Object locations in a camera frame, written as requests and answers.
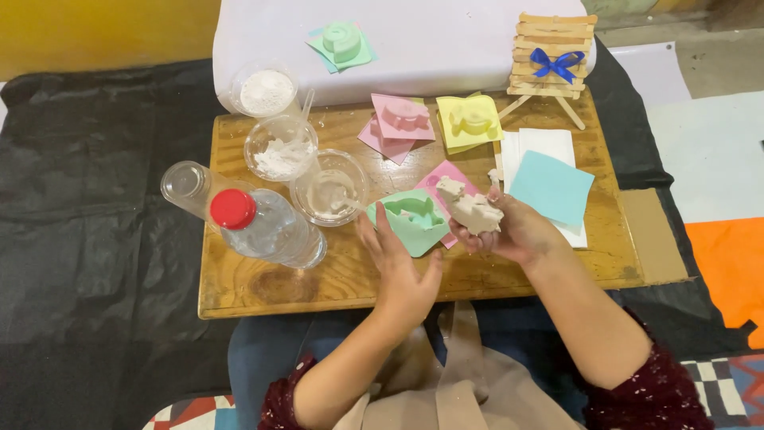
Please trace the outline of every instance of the black tablecloth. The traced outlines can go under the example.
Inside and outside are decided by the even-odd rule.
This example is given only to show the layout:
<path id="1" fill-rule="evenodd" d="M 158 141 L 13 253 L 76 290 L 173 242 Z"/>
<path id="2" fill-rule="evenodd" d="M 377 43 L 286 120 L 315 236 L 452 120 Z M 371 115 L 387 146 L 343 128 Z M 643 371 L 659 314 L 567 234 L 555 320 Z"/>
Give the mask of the black tablecloth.
<path id="1" fill-rule="evenodd" d="M 698 269 L 645 109 L 602 44 L 587 79 L 622 189 L 657 187 Z M 202 221 L 167 203 L 173 163 L 209 163 L 225 114 L 212 62 L 19 77 L 2 90 L 0 428 L 142 428 L 179 399 L 229 391 L 236 320 L 196 316 Z M 738 354 L 702 280 L 625 304 L 682 359 Z"/>

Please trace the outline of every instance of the beige apron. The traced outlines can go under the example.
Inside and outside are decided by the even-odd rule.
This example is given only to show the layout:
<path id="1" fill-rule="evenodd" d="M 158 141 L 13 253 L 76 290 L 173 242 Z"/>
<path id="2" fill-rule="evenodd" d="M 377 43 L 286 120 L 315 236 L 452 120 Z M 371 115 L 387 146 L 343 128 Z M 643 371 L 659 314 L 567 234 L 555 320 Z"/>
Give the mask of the beige apron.
<path id="1" fill-rule="evenodd" d="M 398 347 L 335 430 L 581 430 L 515 360 L 483 347 L 469 301 L 438 320 L 448 359 L 423 327 Z"/>

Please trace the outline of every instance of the blue jeans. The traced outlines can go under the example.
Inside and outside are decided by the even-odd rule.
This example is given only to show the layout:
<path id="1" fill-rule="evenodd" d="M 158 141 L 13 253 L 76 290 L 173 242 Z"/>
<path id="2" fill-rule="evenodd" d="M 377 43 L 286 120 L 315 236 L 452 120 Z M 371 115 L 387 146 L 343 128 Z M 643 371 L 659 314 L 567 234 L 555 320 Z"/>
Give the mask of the blue jeans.
<path id="1" fill-rule="evenodd" d="M 541 389 L 574 419 L 582 421 L 586 396 L 552 319 L 537 297 L 473 301 L 483 345 L 519 361 Z M 435 355 L 445 363 L 436 318 L 446 304 L 435 304 L 425 320 Z M 238 425 L 252 430 L 268 385 L 288 376 L 308 351 L 317 360 L 331 353 L 371 310 L 242 318 L 228 347 L 228 374 Z"/>

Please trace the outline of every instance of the blue bow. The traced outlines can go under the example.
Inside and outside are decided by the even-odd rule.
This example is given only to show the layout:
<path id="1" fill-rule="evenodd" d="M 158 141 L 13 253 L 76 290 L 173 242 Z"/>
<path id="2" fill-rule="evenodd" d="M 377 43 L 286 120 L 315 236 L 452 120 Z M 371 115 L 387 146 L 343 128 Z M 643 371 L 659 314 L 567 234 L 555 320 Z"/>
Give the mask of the blue bow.
<path id="1" fill-rule="evenodd" d="M 583 59 L 584 53 L 579 50 L 561 55 L 557 60 L 555 60 L 554 63 L 549 59 L 549 55 L 547 55 L 546 52 L 544 52 L 544 50 L 540 47 L 534 49 L 530 54 L 530 60 L 532 62 L 541 64 L 543 66 L 543 68 L 536 71 L 534 75 L 538 77 L 545 77 L 551 70 L 557 73 L 562 79 L 567 80 L 570 84 L 573 84 L 573 78 L 575 78 L 575 75 L 571 73 L 570 70 L 568 70 L 568 67 L 575 66 Z"/>

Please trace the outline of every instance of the child's hand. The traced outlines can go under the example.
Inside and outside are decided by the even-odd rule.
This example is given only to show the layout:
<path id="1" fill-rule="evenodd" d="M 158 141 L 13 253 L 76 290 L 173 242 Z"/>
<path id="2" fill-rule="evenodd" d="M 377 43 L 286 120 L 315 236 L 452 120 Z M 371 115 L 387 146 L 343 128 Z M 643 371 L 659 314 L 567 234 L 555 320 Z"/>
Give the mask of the child's hand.
<path id="1" fill-rule="evenodd" d="M 527 204 L 502 193 L 498 187 L 490 188 L 488 201 L 504 212 L 500 232 L 475 236 L 453 218 L 448 222 L 451 232 L 469 253 L 491 251 L 527 269 L 552 250 L 570 249 L 568 241 L 549 220 Z"/>
<path id="2" fill-rule="evenodd" d="M 405 337 L 424 321 L 435 303 L 443 276 L 443 255 L 436 249 L 424 276 L 420 275 L 409 252 L 390 228 L 380 202 L 377 202 L 377 231 L 366 213 L 359 217 L 356 230 L 382 275 L 374 310 L 395 324 Z"/>

